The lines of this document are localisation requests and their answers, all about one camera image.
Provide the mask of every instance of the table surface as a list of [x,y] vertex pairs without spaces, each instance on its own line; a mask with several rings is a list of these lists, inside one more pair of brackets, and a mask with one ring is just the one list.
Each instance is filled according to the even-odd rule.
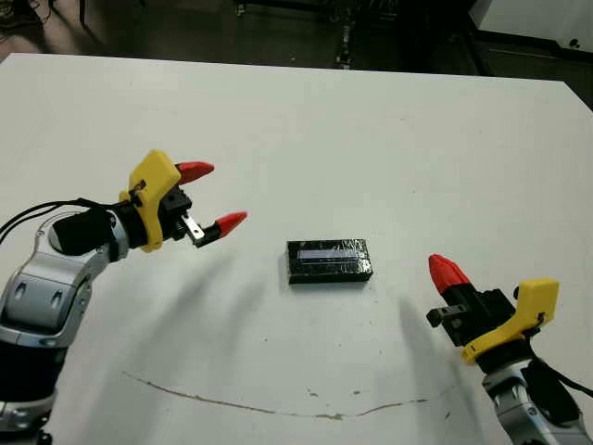
[[[152,148],[217,166],[185,187],[202,223],[250,212],[95,280],[60,444],[509,443],[480,370],[425,321],[434,252],[507,295],[560,280],[535,349],[593,384],[593,119],[563,83],[13,55],[0,98],[2,221],[114,202]],[[38,223],[2,246],[1,279]],[[287,284],[287,240],[346,237],[368,240],[366,285]]]

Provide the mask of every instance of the brown stain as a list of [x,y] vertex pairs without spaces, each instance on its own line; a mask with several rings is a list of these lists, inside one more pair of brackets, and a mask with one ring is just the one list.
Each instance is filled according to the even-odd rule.
[[151,388],[158,389],[160,391],[166,392],[167,394],[171,394],[172,396],[183,397],[184,399],[191,399],[193,401],[203,401],[204,403],[211,403],[213,405],[230,406],[232,408],[238,408],[240,410],[253,411],[255,413],[264,413],[264,414],[276,414],[277,413],[277,412],[275,412],[273,410],[266,410],[264,408],[257,408],[255,406],[242,405],[240,403],[233,403],[231,401],[208,399],[208,398],[202,397],[202,396],[200,396],[198,394],[194,394],[194,395],[192,395],[192,394],[185,394],[184,392],[179,392],[179,391],[175,391],[174,389],[169,389],[169,388],[162,387],[160,385],[157,385],[155,383],[152,383],[150,380],[144,380],[143,378],[137,377],[135,375],[131,375],[130,373],[126,373],[125,371],[123,372],[123,374],[126,375],[129,378],[132,378],[133,380],[135,380],[137,382],[144,383],[145,385],[148,385]]
[[[225,400],[216,400],[216,399],[209,399],[207,397],[202,397],[198,394],[186,394],[184,392],[181,391],[176,391],[174,389],[170,389],[170,388],[165,388],[162,387],[161,385],[157,385],[156,383],[151,382],[150,380],[146,380],[143,379],[141,377],[138,377],[136,375],[132,375],[126,371],[122,371],[121,372],[123,375],[125,375],[126,377],[131,378],[132,380],[138,382],[138,383],[142,383],[143,385],[147,385],[148,387],[151,387],[153,389],[157,389],[159,391],[165,392],[167,394],[171,394],[171,396],[177,396],[177,397],[181,397],[183,399],[189,399],[192,401],[201,401],[204,403],[209,403],[212,405],[219,405],[219,406],[228,406],[230,408],[236,408],[239,410],[246,410],[246,411],[250,411],[253,413],[262,413],[262,414],[273,414],[273,415],[284,415],[284,416],[290,416],[290,417],[302,417],[302,418],[310,418],[310,419],[323,419],[323,420],[331,420],[331,421],[337,421],[337,422],[341,422],[343,421],[345,418],[352,418],[352,417],[363,417],[365,415],[368,414],[372,414],[372,413],[377,413],[379,411],[382,410],[386,410],[388,408],[396,408],[399,406],[404,406],[404,405],[409,405],[412,403],[426,403],[428,401],[428,399],[416,399],[416,400],[408,400],[408,401],[399,401],[399,402],[394,402],[394,403],[386,403],[385,405],[381,405],[381,406],[377,406],[375,408],[371,408],[370,410],[364,411],[362,413],[357,413],[357,414],[343,414],[343,413],[336,413],[336,414],[326,414],[326,413],[321,413],[321,414],[301,414],[301,413],[288,413],[288,412],[282,412],[282,411],[275,411],[275,410],[267,410],[265,408],[258,408],[256,406],[249,406],[249,405],[244,405],[241,403],[234,403],[232,401],[225,401]],[[435,401],[437,399],[440,399],[445,393],[449,392],[451,389],[453,389],[455,386],[451,386],[447,389],[445,389],[444,391],[442,391],[438,396],[436,396],[435,398],[432,399],[432,401]],[[318,397],[317,394],[310,393],[311,397]]]
[[317,415],[313,415],[312,417],[315,417],[316,419],[327,419],[327,420],[338,420],[338,421],[342,421],[344,420],[344,417],[352,417],[351,415],[347,415],[347,414],[340,414],[340,413],[336,413],[334,415],[331,414],[317,414]]

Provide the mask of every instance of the black cable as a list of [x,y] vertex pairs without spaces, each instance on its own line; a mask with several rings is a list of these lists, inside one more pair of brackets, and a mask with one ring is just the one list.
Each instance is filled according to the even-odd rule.
[[[63,206],[79,206],[79,207],[86,207],[86,208],[99,208],[103,210],[111,209],[113,206],[108,204],[99,204],[98,202],[91,201],[89,199],[85,199],[83,197],[79,197],[77,199],[68,200],[68,201],[49,201],[43,204],[38,204],[33,206],[29,209],[22,211],[21,213],[13,216],[8,220],[2,227],[0,227],[0,244],[5,240],[6,236],[14,230],[17,226],[24,223],[25,221],[31,220],[33,218],[37,218],[39,216],[43,216],[51,211],[54,211]],[[34,211],[46,209],[51,207],[50,210],[40,211],[31,215]]]
[[37,218],[39,216],[44,216],[47,213],[51,213],[52,211],[59,209],[60,207],[62,207],[62,206],[56,205],[56,206],[52,207],[51,209],[40,211],[39,213],[34,213],[33,215],[29,215],[26,218],[23,218],[22,220],[16,221],[14,224],[12,224],[10,227],[8,227],[5,230],[5,232],[2,234],[2,236],[0,236],[0,244],[2,244],[4,242],[4,240],[6,239],[6,237],[8,236],[8,234],[10,232],[12,232],[14,229],[16,229],[19,225],[21,225],[25,221],[32,220],[33,218]]
[[576,383],[574,380],[572,380],[572,379],[568,378],[566,375],[556,371],[549,364],[547,364],[542,359],[540,359],[531,347],[531,336],[527,336],[526,341],[527,341],[527,348],[529,348],[529,350],[531,351],[531,354],[532,354],[534,360],[537,360],[537,362],[539,364],[541,364],[543,367],[545,367],[546,370],[548,370],[550,373],[552,373],[558,380],[560,380],[568,388],[576,389],[577,391],[581,391],[581,392],[587,394],[589,397],[593,398],[593,389],[584,387],[583,385]]
[[39,20],[41,21],[42,25],[45,25],[47,23],[47,21],[49,21],[49,18],[52,17],[52,8],[49,8],[49,11],[47,12],[47,15],[45,17],[40,17]]

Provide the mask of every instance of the black box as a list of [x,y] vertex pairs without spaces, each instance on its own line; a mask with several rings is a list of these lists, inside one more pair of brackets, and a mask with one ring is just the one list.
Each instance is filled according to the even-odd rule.
[[288,283],[368,281],[371,259],[364,239],[288,241]]

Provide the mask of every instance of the red fingertip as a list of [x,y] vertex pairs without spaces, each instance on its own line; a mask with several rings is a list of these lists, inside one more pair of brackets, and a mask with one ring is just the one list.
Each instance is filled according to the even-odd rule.
[[182,174],[182,179],[180,179],[178,183],[179,185],[191,183],[192,181],[214,171],[214,166],[212,164],[201,161],[182,162],[181,164],[177,164],[176,167],[177,170],[179,170],[179,173]]
[[439,294],[443,294],[450,286],[471,283],[457,264],[442,255],[428,257],[428,268]]
[[219,236],[219,238],[227,236],[246,217],[246,211],[237,211],[236,213],[230,213],[216,220],[216,224],[221,229],[221,235]]

